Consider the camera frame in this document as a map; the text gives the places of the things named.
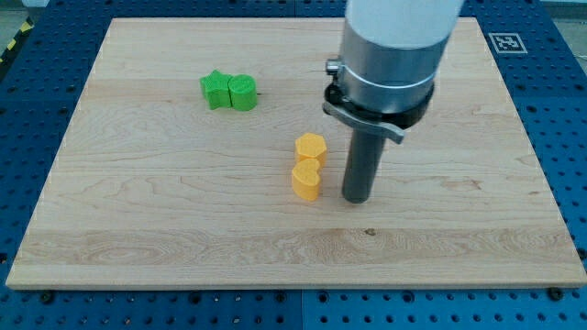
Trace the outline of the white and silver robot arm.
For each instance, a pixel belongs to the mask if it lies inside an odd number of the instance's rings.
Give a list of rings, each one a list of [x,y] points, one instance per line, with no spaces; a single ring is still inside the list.
[[[349,0],[324,110],[368,142],[401,143],[425,114],[463,0]]]

